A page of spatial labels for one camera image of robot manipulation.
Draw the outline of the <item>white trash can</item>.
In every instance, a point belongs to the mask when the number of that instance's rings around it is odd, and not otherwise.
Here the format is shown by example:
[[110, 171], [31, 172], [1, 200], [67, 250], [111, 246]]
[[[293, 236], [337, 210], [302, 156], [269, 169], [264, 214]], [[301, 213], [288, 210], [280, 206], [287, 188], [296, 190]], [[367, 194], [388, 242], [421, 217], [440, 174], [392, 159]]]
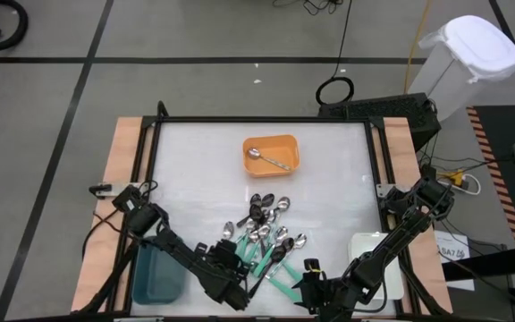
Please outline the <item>white trash can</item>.
[[419, 40], [430, 54], [409, 87], [435, 104], [439, 122], [471, 103], [484, 88], [515, 73], [515, 44], [491, 22], [464, 15]]

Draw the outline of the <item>black computer case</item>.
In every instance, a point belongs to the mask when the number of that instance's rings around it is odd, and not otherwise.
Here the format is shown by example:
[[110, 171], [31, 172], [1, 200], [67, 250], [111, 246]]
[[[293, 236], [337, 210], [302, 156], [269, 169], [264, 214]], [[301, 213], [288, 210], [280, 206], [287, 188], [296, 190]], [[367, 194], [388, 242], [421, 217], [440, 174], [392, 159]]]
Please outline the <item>black computer case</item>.
[[415, 150], [423, 148], [441, 130], [435, 103], [425, 93], [370, 98], [320, 106], [318, 115], [342, 119], [406, 118]]

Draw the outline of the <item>teal plastic bin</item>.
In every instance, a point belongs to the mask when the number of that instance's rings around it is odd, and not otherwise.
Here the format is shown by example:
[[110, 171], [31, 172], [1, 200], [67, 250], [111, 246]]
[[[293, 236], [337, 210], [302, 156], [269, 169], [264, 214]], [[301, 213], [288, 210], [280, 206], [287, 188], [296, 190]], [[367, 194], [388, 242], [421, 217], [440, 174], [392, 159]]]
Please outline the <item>teal plastic bin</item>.
[[131, 296], [140, 305], [165, 305], [183, 293], [186, 269], [151, 243], [139, 248]]

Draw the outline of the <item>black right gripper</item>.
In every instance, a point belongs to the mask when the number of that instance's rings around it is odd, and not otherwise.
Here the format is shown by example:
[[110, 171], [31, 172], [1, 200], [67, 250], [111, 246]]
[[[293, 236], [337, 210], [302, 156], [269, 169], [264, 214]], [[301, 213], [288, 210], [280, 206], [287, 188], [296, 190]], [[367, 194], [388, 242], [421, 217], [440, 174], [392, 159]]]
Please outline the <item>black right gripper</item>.
[[[309, 272], [310, 267], [319, 268], [321, 273]], [[344, 286], [346, 272], [338, 277], [328, 278], [317, 258], [305, 259], [304, 268], [303, 277], [292, 287], [301, 293], [294, 305], [318, 317], [345, 317], [346, 310], [338, 294]]]

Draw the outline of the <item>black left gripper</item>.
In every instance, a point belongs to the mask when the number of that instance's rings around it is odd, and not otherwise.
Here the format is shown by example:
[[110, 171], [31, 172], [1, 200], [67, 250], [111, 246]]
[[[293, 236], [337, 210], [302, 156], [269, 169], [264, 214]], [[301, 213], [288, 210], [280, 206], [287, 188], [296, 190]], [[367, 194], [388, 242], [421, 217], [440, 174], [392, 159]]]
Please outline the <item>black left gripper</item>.
[[216, 245], [198, 243], [195, 254], [195, 276], [198, 279], [231, 280], [236, 284], [247, 282], [249, 266], [239, 257], [241, 246], [237, 242], [221, 240]]

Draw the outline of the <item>white plastic bin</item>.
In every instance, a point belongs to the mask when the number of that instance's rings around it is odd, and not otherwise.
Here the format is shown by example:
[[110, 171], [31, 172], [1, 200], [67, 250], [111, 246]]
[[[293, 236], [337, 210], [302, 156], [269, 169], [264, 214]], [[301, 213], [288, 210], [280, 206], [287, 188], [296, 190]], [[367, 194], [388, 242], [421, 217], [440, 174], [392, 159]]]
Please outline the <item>white plastic bin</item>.
[[[359, 257], [364, 252], [372, 251], [380, 242], [384, 240], [387, 233], [355, 233], [348, 244], [349, 261]], [[404, 284], [401, 277], [399, 260], [394, 258], [385, 268], [384, 281], [387, 291], [381, 285], [373, 297], [373, 302], [382, 301], [387, 295], [388, 300], [400, 300], [404, 296]]]

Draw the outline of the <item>black beam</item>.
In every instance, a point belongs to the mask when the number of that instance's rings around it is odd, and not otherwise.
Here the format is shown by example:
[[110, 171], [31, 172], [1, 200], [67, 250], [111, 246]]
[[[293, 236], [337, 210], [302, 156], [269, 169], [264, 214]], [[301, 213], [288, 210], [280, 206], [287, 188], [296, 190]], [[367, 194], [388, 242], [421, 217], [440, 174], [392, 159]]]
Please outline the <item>black beam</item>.
[[515, 261], [487, 258], [448, 261], [443, 263], [443, 274], [447, 282], [513, 275], [515, 274]]

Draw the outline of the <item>orange plastic bin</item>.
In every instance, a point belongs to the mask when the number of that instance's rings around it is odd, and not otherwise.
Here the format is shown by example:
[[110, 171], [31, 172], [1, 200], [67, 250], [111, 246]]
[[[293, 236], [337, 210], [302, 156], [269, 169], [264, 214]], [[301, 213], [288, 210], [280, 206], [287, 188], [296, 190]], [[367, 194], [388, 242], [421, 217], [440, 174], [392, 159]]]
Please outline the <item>orange plastic bin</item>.
[[[250, 158], [247, 153], [249, 148], [257, 148], [264, 157], [288, 165], [291, 170], [285, 171], [263, 159]], [[242, 143], [242, 154], [245, 171], [254, 178], [291, 175], [300, 167], [299, 144], [290, 134], [246, 138]]]

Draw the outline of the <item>white paper label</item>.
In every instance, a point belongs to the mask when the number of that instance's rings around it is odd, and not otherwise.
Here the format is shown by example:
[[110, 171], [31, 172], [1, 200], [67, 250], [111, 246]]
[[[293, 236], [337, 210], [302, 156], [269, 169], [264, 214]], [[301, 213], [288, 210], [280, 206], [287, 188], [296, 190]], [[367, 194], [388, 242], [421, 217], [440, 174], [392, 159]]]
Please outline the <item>white paper label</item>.
[[[443, 264], [450, 260], [457, 261], [470, 258], [469, 241], [464, 235], [435, 230], [435, 240]], [[472, 279], [448, 282], [447, 286], [464, 291], [475, 291], [475, 284]]]

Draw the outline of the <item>hazard striped black mat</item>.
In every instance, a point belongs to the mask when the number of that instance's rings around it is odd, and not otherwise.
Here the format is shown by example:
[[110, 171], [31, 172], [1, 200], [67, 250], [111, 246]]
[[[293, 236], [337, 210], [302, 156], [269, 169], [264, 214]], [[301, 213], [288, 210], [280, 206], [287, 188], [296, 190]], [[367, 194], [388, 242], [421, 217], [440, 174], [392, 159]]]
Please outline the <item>hazard striped black mat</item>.
[[466, 113], [515, 241], [515, 106], [469, 106]]

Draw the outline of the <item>gray metal mounting plate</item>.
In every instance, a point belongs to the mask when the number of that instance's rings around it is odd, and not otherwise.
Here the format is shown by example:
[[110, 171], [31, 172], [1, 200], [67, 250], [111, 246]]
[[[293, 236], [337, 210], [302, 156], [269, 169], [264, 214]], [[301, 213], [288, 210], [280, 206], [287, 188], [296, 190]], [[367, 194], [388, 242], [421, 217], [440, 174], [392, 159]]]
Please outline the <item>gray metal mounting plate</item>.
[[89, 187], [89, 192], [98, 199], [116, 197], [128, 186], [134, 186], [139, 189], [141, 184], [139, 182], [123, 182], [123, 183], [112, 183], [112, 182], [101, 182], [97, 185]]
[[378, 198], [385, 198], [392, 190], [403, 191], [403, 187], [394, 183], [378, 183], [376, 185], [376, 195]]

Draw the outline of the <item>black diagonal frame strut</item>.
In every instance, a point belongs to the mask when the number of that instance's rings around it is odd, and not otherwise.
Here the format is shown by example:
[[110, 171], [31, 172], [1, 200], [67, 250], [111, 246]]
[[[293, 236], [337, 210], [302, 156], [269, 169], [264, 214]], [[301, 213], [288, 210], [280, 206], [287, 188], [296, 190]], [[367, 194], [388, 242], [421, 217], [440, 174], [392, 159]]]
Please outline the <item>black diagonal frame strut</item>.
[[131, 261], [136, 258], [139, 248], [142, 245], [142, 241], [140, 237], [136, 237], [136, 233], [132, 233], [130, 231], [130, 221], [130, 216], [126, 215], [122, 221], [121, 235], [123, 237], [130, 237], [132, 239], [131, 244], [115, 263], [112, 272], [107, 277], [97, 293], [91, 298], [87, 305], [85, 305], [82, 309], [78, 309], [77, 313], [98, 313], [102, 304], [107, 300], [111, 293], [117, 289], [117, 285], [123, 271], [131, 263]]
[[404, 250], [401, 253], [400, 266], [401, 271], [404, 273], [408, 281], [408, 284], [416, 293], [416, 297], [423, 302], [428, 312], [433, 316], [448, 316], [449, 312], [438, 304], [435, 298], [428, 292], [426, 287], [418, 279], [417, 275], [412, 269], [408, 250]]

